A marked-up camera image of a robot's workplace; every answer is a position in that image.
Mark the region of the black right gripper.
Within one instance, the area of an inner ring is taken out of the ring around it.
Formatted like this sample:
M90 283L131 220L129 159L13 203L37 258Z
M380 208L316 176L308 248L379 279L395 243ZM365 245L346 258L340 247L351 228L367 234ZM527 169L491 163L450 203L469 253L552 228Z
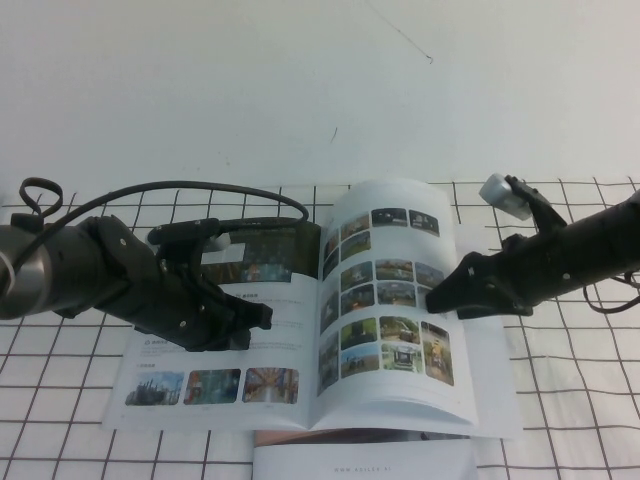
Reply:
M575 289L565 231L516 234L491 256L466 255L425 297L430 313L457 311L460 320L530 316L541 302Z

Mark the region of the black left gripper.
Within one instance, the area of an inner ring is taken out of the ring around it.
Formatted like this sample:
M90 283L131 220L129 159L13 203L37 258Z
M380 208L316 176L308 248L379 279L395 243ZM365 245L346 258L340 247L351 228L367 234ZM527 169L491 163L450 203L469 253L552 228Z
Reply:
M191 352L248 350L248 330L270 330L273 317L264 303L226 295L189 269L164 269L155 259L133 270L107 313ZM232 334L235 325L243 330Z

